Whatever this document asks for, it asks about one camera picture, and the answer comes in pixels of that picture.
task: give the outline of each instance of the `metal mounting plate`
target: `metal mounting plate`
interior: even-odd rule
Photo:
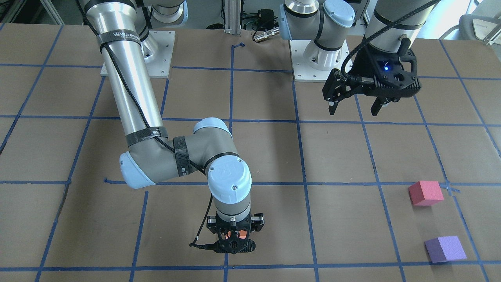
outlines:
[[[144,59],[146,69],[151,78],[168,78],[170,63],[172,61],[172,51],[174,50],[174,31],[150,31],[150,36],[158,42],[158,51],[153,56]],[[101,69],[101,76],[108,76],[106,66]]]
[[[327,77],[329,76],[330,70],[321,71],[314,69],[308,65],[305,58],[303,57],[303,53],[305,52],[306,46],[310,43],[311,40],[291,40],[291,58],[292,58],[292,68],[294,69],[294,80],[295,81],[303,81],[303,82],[325,82]],[[336,63],[333,68],[341,69],[341,65],[348,55],[348,45],[346,41],[343,43],[341,47],[341,60],[339,63]],[[346,65],[346,71],[351,70],[352,61]]]

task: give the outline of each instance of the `black cable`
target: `black cable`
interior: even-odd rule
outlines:
[[[82,14],[82,17],[84,18],[84,23],[86,25],[88,25],[90,27],[90,29],[92,30],[92,32],[98,36],[99,33],[97,32],[97,30],[92,26],[91,22],[89,21],[89,19],[87,18],[87,15],[85,15],[82,7],[80,6],[80,3],[78,0],[75,0],[76,3],[77,3],[77,6],[78,6],[78,9],[80,11],[80,13]],[[115,60],[115,54],[113,53],[113,51],[111,50],[110,46],[108,43],[104,43],[103,44],[104,48],[106,49],[106,51],[108,52],[108,55],[110,56],[110,59],[111,59],[111,62],[113,63],[113,66],[115,67],[115,70],[117,71],[118,73],[118,76],[120,77],[120,80],[122,81],[122,84],[125,88],[125,90],[127,91],[127,93],[129,94],[129,97],[132,99],[132,102],[134,103],[134,105],[136,106],[137,108],[137,111],[139,112],[139,115],[141,116],[141,119],[144,123],[144,125],[146,126],[146,128],[149,128],[150,125],[148,123],[148,120],[146,119],[146,116],[144,115],[144,112],[143,110],[141,109],[141,106],[139,105],[136,97],[134,97],[134,94],[132,94],[132,91],[130,90],[129,86],[127,85],[127,82],[125,81],[125,78],[122,74],[122,72],[120,71],[120,67],[118,66],[118,63],[117,61]],[[166,147],[169,151],[171,151],[172,153],[175,153],[175,150],[174,148],[172,148],[171,146],[169,146],[169,144],[167,144],[166,142],[164,142],[162,139],[160,139],[160,137],[155,137],[155,140],[157,140],[160,144],[162,144],[164,147]],[[205,171],[204,169],[202,169],[199,165],[197,165],[195,162],[193,162],[192,160],[189,161],[189,163],[194,167],[196,168],[198,171],[200,171],[201,173],[203,173],[205,175]]]
[[[256,31],[254,32],[254,34],[252,35],[252,41],[256,42],[256,40],[254,39],[254,37],[256,36],[256,33],[258,33],[258,30],[260,30],[262,27],[264,27],[267,23],[271,22],[271,21],[275,21],[276,19],[278,19],[279,17],[273,17],[273,19],[269,19],[267,20],[266,22],[262,23],[259,25],[258,28],[256,28]]]
[[[415,10],[411,11],[410,13],[398,18],[396,21],[394,21],[393,23],[383,27],[382,29],[380,29],[378,32],[374,33],[373,35],[371,35],[369,38],[367,39],[362,39],[362,42],[357,46],[355,47],[355,49],[353,49],[353,51],[351,51],[348,56],[346,57],[346,59],[344,60],[343,64],[341,65],[341,73],[343,74],[343,76],[347,79],[347,80],[352,80],[352,81],[359,81],[361,80],[361,76],[356,76],[356,75],[351,75],[351,74],[347,74],[345,69],[346,69],[346,65],[348,64],[348,61],[356,54],[358,53],[362,48],[364,48],[367,44],[369,44],[369,42],[371,42],[372,40],[374,40],[376,37],[380,36],[381,34],[387,32],[388,30],[390,30],[391,28],[397,26],[398,24],[400,24],[401,22],[403,22],[404,20],[412,17],[413,15],[431,7],[432,5],[435,5],[436,3],[440,2],[440,0],[432,0],[424,5],[422,5],[421,7],[419,8],[416,8]]]
[[[146,17],[144,17],[144,18],[145,18],[145,20],[146,20],[146,24],[144,25],[143,30],[141,30],[141,32],[139,33],[139,36],[141,36],[141,34],[143,34],[143,32],[144,32],[144,31],[146,30],[146,28],[148,27],[148,22],[150,22],[150,21],[151,21],[151,17],[152,17],[152,16],[153,16],[153,7],[151,7],[151,9],[150,9],[150,16],[148,17],[148,19],[146,20]]]
[[[195,236],[195,239],[193,240],[193,243],[190,243],[190,247],[197,247],[197,248],[200,248],[202,249],[202,245],[197,245],[196,242],[198,241],[198,237],[200,236],[200,232],[202,232],[202,228],[203,228],[203,225],[205,223],[205,220],[207,218],[207,215],[209,214],[209,210],[210,210],[210,206],[212,204],[212,194],[210,195],[210,199],[209,199],[209,205],[207,206],[207,210],[205,211],[205,215],[202,219],[202,224],[200,224],[200,228],[198,229],[198,232],[196,233],[196,236]]]

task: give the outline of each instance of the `black electrical tape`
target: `black electrical tape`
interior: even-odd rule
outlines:
[[[135,31],[132,30],[112,30],[105,33],[101,33],[97,36],[97,43],[99,44],[99,51],[103,49],[105,43],[110,43],[113,41],[132,41],[136,42],[141,46],[141,40]]]
[[[131,6],[134,9],[136,8],[134,6],[134,3],[131,2],[131,1],[129,1],[129,0],[90,0],[89,2],[87,2],[87,4],[85,4],[84,11],[85,11],[85,13],[87,13],[90,8],[94,7],[97,4],[101,4],[101,3],[115,3],[115,2],[127,4],[127,5]]]
[[[186,146],[184,136],[175,137],[172,142],[174,143],[177,174],[180,177],[190,174],[192,171],[190,169],[188,147]]]
[[[165,137],[169,138],[167,135],[167,129],[163,126],[159,127],[149,127],[145,128],[136,132],[133,132],[131,134],[128,134],[125,136],[125,139],[127,139],[127,145],[130,147],[136,143],[139,143],[141,141],[145,141],[148,139],[152,139],[155,137]]]

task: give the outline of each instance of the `blue tape grid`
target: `blue tape grid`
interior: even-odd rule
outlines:
[[[315,248],[315,237],[313,235],[313,224],[312,224],[312,216],[310,211],[310,197],[308,195],[308,185],[306,179],[306,167],[305,167],[305,158],[303,154],[303,141],[301,139],[301,124],[299,123],[299,110],[298,110],[298,100],[296,96],[296,84],[292,81],[292,94],[294,96],[294,111],[296,112],[296,127],[298,130],[298,139],[299,139],[299,156],[301,158],[301,171],[303,173],[303,187],[305,189],[305,201],[306,201],[306,215],[308,217],[308,230],[310,232],[310,244],[312,247],[312,256],[313,256],[313,265],[315,270],[315,281],[320,281],[320,276],[318,274],[317,267],[317,250]]]
[[[355,95],[355,102],[357,104],[358,115],[360,116],[360,121],[363,122],[364,117],[362,116],[362,110],[360,109],[360,103],[358,101],[357,95]],[[395,233],[393,232],[393,226],[391,224],[390,213],[388,211],[388,206],[386,204],[386,199],[384,197],[383,188],[382,188],[380,181],[379,181],[379,175],[378,175],[377,168],[376,168],[376,162],[374,161],[374,156],[372,154],[372,147],[371,147],[371,143],[369,141],[369,135],[367,134],[367,128],[366,128],[365,124],[362,124],[362,129],[364,131],[365,141],[367,143],[367,149],[369,150],[369,156],[371,157],[371,163],[372,163],[372,169],[374,170],[374,176],[375,176],[376,182],[378,184],[379,196],[381,197],[381,201],[383,203],[384,213],[386,215],[386,222],[388,223],[388,228],[390,230],[391,240],[393,242],[393,248],[395,249],[395,256],[397,257],[398,268],[400,269],[400,275],[402,276],[402,281],[406,282],[404,268],[402,265],[402,259],[400,258],[400,253],[398,252],[397,240],[395,237]]]
[[[134,249],[134,258],[132,259],[132,269],[130,270],[129,282],[134,281],[134,273],[136,271],[137,255],[139,254],[139,245],[141,244],[141,236],[143,234],[144,216],[146,215],[146,205],[148,204],[148,191],[144,192],[143,209],[141,211],[141,219],[139,221],[139,229],[137,231],[136,247]]]
[[[0,31],[2,30],[2,28],[4,27],[5,24],[2,24],[0,26]],[[77,150],[77,154],[75,156],[75,159],[74,159],[74,162],[73,162],[73,165],[72,165],[72,169],[70,171],[70,175],[68,177],[68,180],[67,181],[0,181],[0,184],[64,184],[66,185],[65,186],[65,194],[67,192],[67,189],[68,189],[68,186],[69,184],[71,183],[71,176],[74,172],[74,169],[75,169],[75,165],[76,165],[76,162],[78,160],[78,156],[80,154],[80,150],[82,148],[82,145],[83,145],[83,142],[84,142],[84,139],[85,139],[85,136],[86,136],[86,133],[87,133],[87,129],[88,129],[88,126],[90,124],[90,121],[93,120],[93,119],[119,119],[119,117],[93,117],[93,111],[95,109],[95,106],[96,106],[96,103],[97,103],[97,100],[99,98],[99,94],[100,94],[100,91],[101,91],[101,88],[102,88],[102,85],[103,85],[103,82],[104,80],[101,81],[101,85],[99,87],[99,91],[98,91],[98,94],[96,95],[96,99],[94,101],[94,105],[93,105],[93,108],[91,110],[91,114],[90,116],[33,116],[33,115],[21,115],[22,113],[22,110],[24,109],[31,93],[33,92],[33,89],[35,88],[36,86],[36,83],[38,81],[38,79],[40,78],[41,76],[41,73],[43,71],[43,69],[45,67],[67,67],[67,68],[101,68],[101,66],[77,66],[77,65],[47,65],[47,61],[50,57],[50,54],[52,53],[53,49],[54,49],[54,46],[57,42],[57,39],[59,38],[59,35],[61,33],[61,30],[62,30],[62,27],[60,28],[54,42],[53,42],[53,45],[49,51],[49,54],[47,55],[47,58],[44,62],[43,65],[31,65],[31,64],[0,64],[0,66],[19,66],[19,67],[41,67],[41,70],[32,86],[32,88],[30,89],[30,92],[25,100],[25,102],[23,103],[23,106],[21,107],[19,113],[17,115],[0,115],[0,117],[14,117],[15,118],[15,122],[17,122],[17,120],[19,118],[77,118],[77,119],[87,119],[87,125],[86,125],[86,128],[84,130],[84,133],[83,133],[83,136],[82,136],[82,139],[81,139],[81,142],[80,142],[80,145],[79,145],[79,149]],[[339,267],[386,267],[386,266],[398,266],[401,270],[401,274],[402,274],[402,279],[405,281],[405,275],[403,273],[403,269],[402,267],[403,266],[414,266],[414,265],[437,265],[437,264],[432,264],[428,261],[422,261],[422,262],[401,262],[400,259],[399,259],[399,254],[398,254],[398,248],[396,247],[396,241],[395,241],[395,238],[394,238],[394,234],[393,234],[393,230],[392,230],[392,227],[391,227],[391,221],[389,220],[389,214],[388,214],[388,211],[387,211],[387,207],[386,207],[386,202],[384,200],[384,195],[383,195],[383,192],[382,192],[382,189],[381,189],[381,186],[382,185],[411,185],[413,184],[413,182],[386,182],[386,183],[383,183],[383,182],[380,182],[379,181],[379,178],[377,176],[377,171],[375,169],[375,163],[374,163],[374,159],[373,159],[373,156],[372,156],[372,151],[371,151],[371,148],[370,148],[370,142],[369,142],[369,139],[368,139],[368,135],[367,135],[367,132],[366,132],[366,129],[365,129],[365,125],[366,124],[406,124],[406,125],[424,125],[426,128],[427,128],[427,131],[428,131],[428,134],[429,134],[429,137],[430,137],[430,141],[432,142],[432,144],[434,144],[434,141],[433,141],[433,138],[431,136],[431,133],[429,132],[429,129],[428,129],[428,125],[433,125],[433,126],[483,126],[485,128],[485,130],[487,131],[494,147],[496,148],[496,150],[498,151],[499,153],[499,149],[498,149],[498,146],[497,144],[495,143],[495,141],[493,140],[489,130],[488,130],[488,127],[500,127],[501,124],[485,124],[483,118],[481,117],[480,115],[480,112],[478,110],[478,108],[476,107],[473,99],[471,98],[469,92],[468,92],[468,89],[466,88],[465,84],[464,84],[464,80],[501,80],[501,78],[475,78],[475,77],[461,77],[456,69],[456,67],[454,66],[454,63],[452,62],[449,54],[447,53],[447,50],[445,48],[445,46],[443,45],[442,42],[440,42],[449,61],[451,62],[454,70],[456,71],[458,77],[433,77],[433,76],[421,76],[422,78],[435,78],[435,79],[459,79],[471,101],[471,103],[473,104],[480,120],[481,120],[481,123],[482,124],[454,124],[454,123],[427,123],[424,119],[424,115],[422,114],[422,111],[420,109],[420,106],[419,106],[419,103],[417,101],[417,98],[415,98],[415,101],[416,101],[416,105],[418,106],[418,109],[420,111],[420,114],[421,114],[421,117],[423,118],[423,123],[405,123],[405,122],[368,122],[368,121],[364,121],[363,120],[363,117],[361,115],[361,110],[360,110],[360,106],[359,106],[359,103],[358,103],[358,98],[355,96],[355,99],[356,99],[356,102],[357,102],[357,107],[358,107],[358,110],[359,110],[359,115],[360,115],[360,122],[358,121],[320,121],[320,120],[299,120],[299,115],[298,115],[298,108],[297,108],[297,101],[296,101],[296,93],[295,93],[295,86],[294,86],[294,82],[293,82],[293,94],[294,94],[294,100],[295,100],[295,110],[296,110],[296,120],[259,120],[259,119],[256,119],[256,120],[251,120],[251,119],[233,119],[232,118],[232,101],[230,101],[230,119],[227,120],[229,122],[233,122],[233,121],[240,121],[240,122],[295,122],[297,124],[297,128],[298,128],[298,138],[299,138],[299,142],[300,142],[300,154],[301,154],[301,160],[302,160],[302,169],[303,169],[303,182],[300,183],[300,182],[262,182],[262,183],[254,183],[254,185],[304,185],[305,187],[305,200],[306,200],[306,205],[307,205],[307,213],[308,213],[308,221],[309,221],[309,228],[310,228],[310,236],[311,236],[311,244],[312,244],[312,253],[313,253],[313,256],[314,256],[314,264],[300,264],[300,265],[240,265],[240,266],[233,266],[232,269],[266,269],[266,268],[314,268],[315,269],[315,275],[316,275],[316,281],[319,280],[318,278],[318,268],[339,268]],[[289,71],[289,70],[252,70],[252,69],[234,69],[233,67],[233,60],[234,60],[234,56],[233,56],[233,49],[236,48],[235,46],[232,46],[232,57],[231,57],[231,68],[230,69],[226,69],[226,68],[197,68],[197,67],[176,67],[174,66],[173,68],[185,68],[185,69],[211,69],[211,70],[230,70],[231,73],[232,73],[232,76],[231,76],[231,91],[233,89],[232,87],[232,82],[233,82],[233,72],[234,71],[251,71],[251,72],[292,72],[292,71]],[[164,108],[164,105],[165,105],[165,99],[166,99],[166,95],[167,95],[167,88],[168,88],[168,80],[166,81],[166,86],[165,86],[165,91],[164,91],[164,97],[163,97],[163,101],[162,101],[162,111],[163,111],[163,108]],[[164,118],[164,120],[199,120],[199,119],[183,119],[183,118]],[[306,181],[306,173],[305,173],[305,168],[304,168],[304,158],[303,158],[303,153],[302,153],[302,142],[301,142],[301,133],[300,133],[300,123],[352,123],[352,124],[361,124],[363,129],[364,129],[364,135],[366,136],[366,142],[367,142],[367,145],[368,145],[368,148],[369,148],[369,152],[371,154],[371,161],[373,163],[373,166],[374,166],[374,173],[375,173],[375,176],[376,176],[376,180],[377,182],[375,183],[313,183],[313,182],[307,182]],[[12,133],[12,129],[14,128],[15,124],[13,124],[11,126],[11,129],[9,130],[9,133],[8,133],[8,136],[10,136],[10,134]],[[438,151],[436,149],[436,146],[434,145],[434,150],[435,150],[435,153],[437,155],[438,158],[439,157],[439,154],[438,154]],[[443,165],[440,162],[440,166],[442,168],[442,172],[444,173],[444,176],[445,175],[445,171],[443,169]],[[454,191],[454,192],[460,192],[459,190],[457,189],[454,189],[452,188],[451,186],[493,186],[493,187],[498,187],[498,186],[501,186],[501,183],[451,183],[447,180],[446,177],[444,177],[446,182],[445,184],[441,184],[441,187],[448,189],[449,192],[450,191]],[[121,181],[111,181],[111,180],[107,180],[105,179],[105,182],[106,183],[112,183],[112,184],[124,184],[124,182],[121,182]],[[196,183],[191,183],[191,182],[165,182],[165,183],[160,183],[160,185],[206,185],[206,183],[204,182],[196,182]],[[388,224],[389,224],[389,228],[390,228],[390,233],[392,233],[392,239],[394,241],[394,246],[395,246],[395,252],[396,252],[396,255],[397,255],[397,260],[398,262],[397,263],[394,263],[394,262],[389,262],[389,263],[349,263],[349,264],[317,264],[316,262],[316,251],[315,251],[315,244],[314,244],[314,238],[313,238],[313,228],[312,228],[312,225],[311,225],[311,215],[309,213],[309,199],[308,199],[308,188],[307,186],[308,185],[372,185],[372,186],[375,186],[377,185],[378,188],[380,189],[380,195],[381,195],[381,198],[382,198],[382,201],[383,201],[383,205],[385,207],[385,213],[387,215],[387,220],[388,220]],[[140,227],[139,227],[139,230],[138,230],[138,237],[137,237],[137,241],[136,241],[136,248],[135,248],[135,253],[134,253],[134,259],[133,259],[133,265],[132,267],[44,267],[44,263],[45,263],[45,259],[47,258],[47,254],[48,254],[48,251],[49,251],[49,248],[50,248],[50,244],[52,242],[52,238],[53,238],[53,235],[54,235],[54,231],[55,231],[55,228],[57,226],[57,222],[58,222],[58,218],[56,217],[55,221],[54,221],[54,224],[53,224],[53,227],[52,227],[52,230],[51,230],[51,234],[49,236],[49,239],[48,239],[48,243],[47,243],[47,246],[46,246],[46,249],[44,251],[44,256],[42,258],[42,261],[41,261],[41,264],[40,264],[40,267],[0,267],[0,271],[37,271],[37,277],[36,277],[36,280],[35,281],[38,281],[40,279],[40,274],[42,271],[130,271],[131,272],[131,281],[133,280],[133,276],[134,276],[134,271],[146,271],[146,270],[211,270],[211,269],[214,269],[214,270],[218,270],[218,269],[224,269],[224,281],[227,281],[227,269],[228,269],[228,255],[225,256],[225,260],[224,260],[224,265],[223,266],[139,266],[139,267],[136,267],[135,263],[137,262],[137,254],[138,254],[138,251],[139,251],[139,243],[140,243],[140,239],[141,239],[141,233],[142,233],[142,224],[144,222],[144,215],[145,215],[145,210],[146,210],[146,204],[147,204],[147,197],[148,197],[148,192],[146,191],[145,193],[145,199],[144,199],[144,204],[143,204],[143,211],[142,211],[142,214],[141,214],[141,222],[140,222]],[[447,263],[439,263],[439,264],[451,264],[451,265],[464,265],[464,264],[478,264],[481,266],[482,268],[482,273],[484,275],[484,278],[486,281],[488,281],[488,277],[486,275],[486,272],[485,272],[485,269],[483,268],[483,265],[485,264],[501,264],[501,261],[499,260],[487,260],[487,261],[482,261],[480,259],[480,256],[478,254],[478,251],[476,249],[476,246],[474,244],[474,241],[473,241],[473,238],[471,236],[471,233],[469,231],[469,228],[466,224],[466,221],[464,219],[464,216],[462,214],[462,211],[460,209],[460,206],[459,206],[459,203],[457,201],[457,198],[456,196],[453,195],[453,198],[454,198],[454,202],[455,202],[455,205],[458,209],[458,212],[460,214],[460,217],[462,219],[462,222],[464,224],[464,227],[466,229],[466,232],[469,236],[469,239],[470,239],[470,242],[474,248],[474,251],[475,251],[475,256],[477,258],[477,261],[455,261],[455,262],[447,262]]]
[[[63,26],[61,26],[59,28],[59,31],[56,35],[56,38],[54,39],[54,42],[52,42],[52,46],[49,50],[49,53],[47,54],[47,56],[45,57],[45,61],[44,61],[44,64],[42,65],[42,67],[40,68],[40,71],[38,72],[38,75],[35,79],[35,81],[33,82],[33,85],[30,89],[30,91],[28,92],[28,95],[26,96],[26,99],[24,100],[23,104],[21,105],[21,108],[19,109],[19,112],[18,114],[16,115],[16,117],[14,118],[14,121],[12,122],[12,125],[11,127],[9,128],[9,131],[7,132],[7,135],[6,137],[4,138],[4,141],[2,142],[2,145],[0,146],[0,154],[4,151],[4,148],[5,146],[7,145],[7,141],[9,140],[9,137],[11,136],[12,134],[12,131],[14,130],[14,127],[16,127],[16,124],[18,123],[18,120],[19,120],[19,117],[21,116],[21,114],[23,113],[23,110],[25,109],[26,107],[26,104],[28,102],[28,100],[30,99],[31,95],[33,94],[33,90],[35,89],[37,83],[38,83],[38,80],[40,79],[41,75],[42,75],[42,72],[44,71],[44,68],[45,68],[45,65],[47,64],[47,62],[49,61],[49,58],[51,57],[51,54],[52,54],[52,51],[54,50],[54,47],[56,46],[56,43],[59,39],[59,35],[61,35],[61,31],[63,30]]]
[[[480,111],[478,110],[477,106],[475,105],[475,102],[473,101],[473,99],[472,99],[472,97],[471,97],[471,95],[470,95],[470,93],[469,93],[469,91],[468,91],[468,89],[467,89],[466,85],[464,84],[463,79],[461,78],[461,76],[460,76],[460,74],[459,74],[459,72],[458,72],[458,70],[457,70],[456,66],[454,65],[454,62],[452,61],[452,59],[451,59],[451,57],[450,57],[449,53],[447,52],[447,49],[446,49],[445,45],[443,44],[442,40],[440,40],[439,42],[440,42],[440,45],[442,46],[442,49],[444,50],[444,52],[445,52],[445,54],[446,54],[447,58],[449,59],[450,64],[452,65],[452,67],[453,67],[454,71],[456,72],[457,77],[459,78],[459,80],[460,80],[461,84],[463,85],[463,88],[464,88],[464,90],[465,90],[466,94],[468,95],[468,99],[470,100],[470,102],[471,102],[472,106],[474,107],[474,109],[475,109],[475,111],[476,111],[476,114],[478,115],[478,118],[480,118],[480,121],[481,121],[481,123],[483,124],[483,126],[484,126],[484,128],[485,128],[485,131],[487,132],[487,135],[489,136],[489,138],[490,138],[490,140],[491,140],[492,144],[494,145],[494,148],[496,149],[497,154],[499,155],[499,157],[501,157],[501,153],[499,152],[499,147],[497,146],[496,142],[495,142],[495,141],[494,141],[494,139],[492,138],[492,134],[490,133],[489,128],[485,125],[484,119],[483,119],[482,115],[480,114]],[[454,198],[454,203],[455,203],[455,205],[456,205],[456,209],[457,209],[457,211],[459,212],[459,215],[460,215],[461,220],[462,220],[462,222],[463,222],[463,225],[464,225],[464,228],[465,228],[465,230],[466,230],[466,233],[468,234],[468,238],[469,238],[469,240],[470,240],[470,243],[471,243],[471,246],[472,246],[473,251],[474,251],[474,253],[475,253],[475,256],[476,256],[476,259],[477,259],[477,261],[478,261],[478,264],[480,265],[480,268],[481,268],[481,270],[482,270],[483,277],[484,277],[484,279],[485,279],[485,281],[486,281],[486,282],[489,282],[489,278],[488,278],[488,276],[487,276],[487,272],[485,271],[485,268],[483,267],[483,262],[482,262],[482,259],[480,258],[480,255],[479,255],[478,250],[477,250],[477,248],[476,248],[475,242],[474,242],[474,240],[473,240],[473,237],[472,237],[472,235],[471,235],[471,232],[470,232],[470,230],[469,230],[469,228],[468,228],[468,225],[467,225],[467,223],[466,223],[466,220],[464,219],[464,216],[463,216],[463,212],[462,212],[462,210],[461,210],[461,207],[459,206],[459,203],[458,203],[458,201],[457,201],[457,198],[456,198],[455,196],[453,196],[453,198]]]

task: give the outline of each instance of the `pink foam cube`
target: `pink foam cube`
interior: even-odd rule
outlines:
[[[419,181],[409,187],[409,194],[414,206],[431,206],[443,201],[438,181]]]

